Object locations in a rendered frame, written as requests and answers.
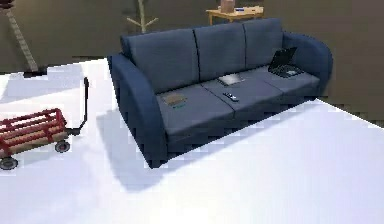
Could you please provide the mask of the tan floor lamp pole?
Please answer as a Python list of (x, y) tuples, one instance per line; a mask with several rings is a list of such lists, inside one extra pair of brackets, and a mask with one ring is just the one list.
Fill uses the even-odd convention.
[(37, 76), (43, 76), (47, 74), (47, 67), (39, 67), (33, 58), (33, 55), (29, 49), (29, 46), (18, 26), (17, 20), (14, 14), (11, 11), (11, 8), (14, 6), (14, 0), (0, 0), (0, 10), (5, 12), (5, 15), (8, 18), (9, 25), (13, 30), (15, 39), (20, 47), (20, 50), (28, 64), (28, 70), (23, 72), (25, 78), (32, 78)]

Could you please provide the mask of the light wooden coat stand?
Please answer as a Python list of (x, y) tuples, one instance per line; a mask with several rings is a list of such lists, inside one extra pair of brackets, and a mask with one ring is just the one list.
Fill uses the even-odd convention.
[(152, 24), (156, 23), (158, 21), (157, 17), (154, 17), (150, 21), (146, 20), (146, 13), (145, 13), (145, 0), (137, 0), (138, 4), (138, 15), (139, 15), (139, 20), (136, 21), (130, 17), (126, 17), (126, 20), (130, 22), (131, 24), (134, 24), (138, 26), (141, 30), (142, 33), (146, 33), (148, 31), (148, 27), (151, 26)]

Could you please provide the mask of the brown book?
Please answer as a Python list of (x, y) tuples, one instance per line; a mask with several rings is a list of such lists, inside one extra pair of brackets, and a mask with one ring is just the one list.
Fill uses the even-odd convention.
[(172, 93), (163, 97), (163, 101), (166, 105), (172, 108), (183, 107), (187, 102), (187, 97), (183, 94)]

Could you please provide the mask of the light wooden side table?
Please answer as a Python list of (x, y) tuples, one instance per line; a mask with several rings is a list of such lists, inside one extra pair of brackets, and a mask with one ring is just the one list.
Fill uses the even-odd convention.
[(213, 18), (227, 19), (230, 23), (241, 19), (262, 18), (264, 16), (264, 8), (261, 6), (242, 7), (238, 11), (232, 13), (223, 13), (220, 9), (207, 10), (209, 24), (213, 24)]

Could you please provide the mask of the dark blue sofa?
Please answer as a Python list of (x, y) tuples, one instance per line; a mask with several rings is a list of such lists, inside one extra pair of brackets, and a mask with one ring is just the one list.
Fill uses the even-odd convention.
[[(108, 57), (119, 111), (145, 161), (158, 168), (170, 159), (320, 97), (333, 57), (323, 42), (283, 29), (280, 19), (151, 32), (120, 39)], [(288, 78), (268, 67), (276, 51), (296, 47)], [(243, 81), (224, 86), (218, 78)], [(232, 102), (223, 93), (236, 96)], [(183, 107), (163, 97), (183, 94)]]

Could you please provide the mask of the black open laptop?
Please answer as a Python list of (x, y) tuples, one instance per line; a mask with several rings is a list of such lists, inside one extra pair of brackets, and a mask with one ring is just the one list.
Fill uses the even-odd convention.
[(268, 71), (283, 78), (303, 73), (303, 70), (291, 64), (295, 52), (296, 47), (276, 51), (268, 67)]

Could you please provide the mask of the brown box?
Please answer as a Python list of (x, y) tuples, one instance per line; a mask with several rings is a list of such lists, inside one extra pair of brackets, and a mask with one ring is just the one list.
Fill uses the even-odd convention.
[(220, 0), (220, 11), (222, 13), (233, 13), (235, 11), (235, 0)]

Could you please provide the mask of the red wooden pull wagon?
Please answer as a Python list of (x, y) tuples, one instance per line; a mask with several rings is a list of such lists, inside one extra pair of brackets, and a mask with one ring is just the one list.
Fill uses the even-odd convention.
[(88, 120), (89, 80), (84, 82), (84, 115), (78, 127), (67, 127), (59, 108), (0, 120), (0, 169), (12, 170), (19, 164), (13, 155), (54, 143), (58, 153), (67, 152), (70, 136), (78, 136)]

